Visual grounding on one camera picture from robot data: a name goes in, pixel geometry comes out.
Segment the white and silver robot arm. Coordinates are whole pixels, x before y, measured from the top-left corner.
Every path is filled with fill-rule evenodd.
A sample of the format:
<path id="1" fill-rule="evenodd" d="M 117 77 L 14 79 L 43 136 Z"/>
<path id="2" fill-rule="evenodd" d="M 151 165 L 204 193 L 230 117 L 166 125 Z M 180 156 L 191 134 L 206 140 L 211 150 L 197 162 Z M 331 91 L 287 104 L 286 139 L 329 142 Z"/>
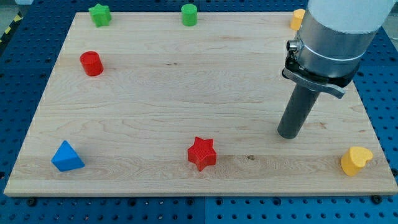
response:
<path id="1" fill-rule="evenodd" d="M 286 44 L 284 78 L 296 86 L 277 131 L 295 138 L 320 93 L 342 98 L 395 0 L 309 0 Z"/>

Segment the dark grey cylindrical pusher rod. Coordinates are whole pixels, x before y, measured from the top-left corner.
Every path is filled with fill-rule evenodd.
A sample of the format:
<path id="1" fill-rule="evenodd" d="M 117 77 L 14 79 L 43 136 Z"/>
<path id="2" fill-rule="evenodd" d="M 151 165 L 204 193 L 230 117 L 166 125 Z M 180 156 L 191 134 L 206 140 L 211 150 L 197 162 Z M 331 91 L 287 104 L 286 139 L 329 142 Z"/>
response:
<path id="1" fill-rule="evenodd" d="M 277 127 L 280 136 L 295 138 L 319 96 L 318 91 L 296 85 Z"/>

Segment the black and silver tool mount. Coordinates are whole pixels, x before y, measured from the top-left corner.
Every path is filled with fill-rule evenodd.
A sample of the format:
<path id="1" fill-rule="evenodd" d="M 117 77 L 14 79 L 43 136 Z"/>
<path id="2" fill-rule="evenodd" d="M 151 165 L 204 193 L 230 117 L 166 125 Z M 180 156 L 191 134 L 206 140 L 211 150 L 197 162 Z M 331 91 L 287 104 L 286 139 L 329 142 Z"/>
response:
<path id="1" fill-rule="evenodd" d="M 341 99 L 345 94 L 343 88 L 351 82 L 358 68 L 357 65 L 352 72 L 343 77 L 322 77 L 301 67 L 295 59 L 287 57 L 282 76 L 309 90 L 328 93 Z"/>

